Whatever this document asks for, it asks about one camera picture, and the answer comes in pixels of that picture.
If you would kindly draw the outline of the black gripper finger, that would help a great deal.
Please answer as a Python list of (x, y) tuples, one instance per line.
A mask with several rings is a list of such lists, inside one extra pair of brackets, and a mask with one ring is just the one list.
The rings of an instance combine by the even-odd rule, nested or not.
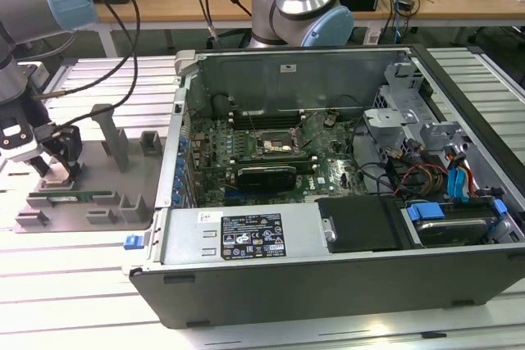
[(80, 174), (78, 162), (83, 150), (80, 130), (76, 125), (58, 126), (48, 123), (43, 126), (44, 151), (53, 159), (51, 181), (70, 184)]
[(53, 172), (42, 156), (32, 157), (29, 160), (29, 164), (36, 170), (41, 179), (44, 179), (47, 175), (50, 175)]

